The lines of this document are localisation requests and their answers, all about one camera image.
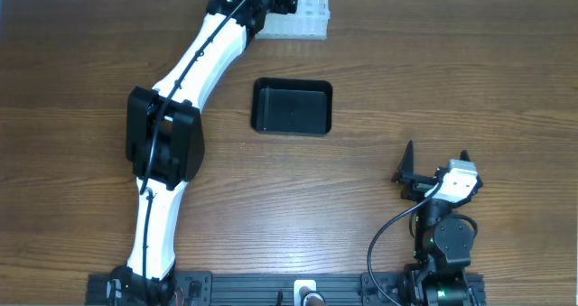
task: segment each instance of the white plastic part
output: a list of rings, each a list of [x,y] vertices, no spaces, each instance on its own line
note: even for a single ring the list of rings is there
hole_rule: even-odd
[[[153,89],[159,90],[159,95],[167,97],[178,79],[187,67],[195,52],[215,31],[217,26],[226,18],[223,14],[207,14],[200,28],[199,35],[191,47],[184,53],[181,60],[165,78],[154,84]],[[203,56],[192,65],[191,69],[172,97],[173,101],[181,103],[188,99],[194,107],[202,111],[210,92],[217,84],[227,66],[245,49],[247,31],[245,26],[229,19],[215,39],[205,49]]]
[[[295,14],[267,14],[256,39],[327,39],[329,0],[299,0]]]
[[[136,187],[139,191],[142,185],[143,182],[137,178]],[[147,187],[153,190],[154,199],[146,238],[148,245],[146,249],[146,278],[163,279],[174,264],[174,229],[177,226],[181,198],[187,187],[187,182],[182,181],[174,190],[170,191],[166,189],[165,184],[151,179],[148,181]],[[148,192],[138,197],[135,245],[133,246],[133,253],[126,262],[126,265],[138,275],[143,275],[143,238],[148,207],[147,197]]]
[[[468,198],[478,183],[478,170],[476,169],[476,165],[473,162],[450,160],[448,169],[450,171],[443,175],[442,187],[435,193],[433,198],[444,199],[451,203]],[[429,195],[435,187],[427,191],[425,195]]]

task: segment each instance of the brown wooden surface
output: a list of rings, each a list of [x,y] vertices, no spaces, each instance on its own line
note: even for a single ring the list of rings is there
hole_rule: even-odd
[[[208,0],[4,0],[0,303],[82,303],[130,254],[137,195],[126,99],[172,68]],[[203,112],[207,152],[182,203],[178,269],[361,273],[411,203],[389,182],[406,142],[432,174],[463,148],[485,187],[460,209],[492,304],[573,305],[578,0],[330,0],[326,42],[261,41]],[[249,126],[259,77],[327,79],[324,138]],[[374,265],[412,261],[405,221]]]

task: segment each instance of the white egg carton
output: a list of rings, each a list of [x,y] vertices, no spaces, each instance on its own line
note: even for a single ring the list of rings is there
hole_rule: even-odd
[[[256,39],[327,39],[329,0],[299,0],[295,14],[268,14]]]

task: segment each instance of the black container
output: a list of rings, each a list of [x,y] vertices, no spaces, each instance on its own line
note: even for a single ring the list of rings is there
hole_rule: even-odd
[[[253,87],[251,126],[259,133],[325,135],[333,87],[324,80],[260,78]]]

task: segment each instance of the wooden table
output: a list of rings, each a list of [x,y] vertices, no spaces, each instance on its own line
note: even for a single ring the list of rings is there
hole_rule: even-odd
[[[164,77],[208,0],[4,0],[0,303],[82,303],[130,254],[137,195],[126,99]],[[211,95],[185,193],[178,269],[361,273],[370,239],[412,204],[389,182],[470,151],[485,186],[460,212],[492,304],[574,305],[578,0],[330,0],[329,39],[257,41]],[[257,134],[259,77],[326,79],[323,138]],[[413,261],[405,221],[375,268]]]

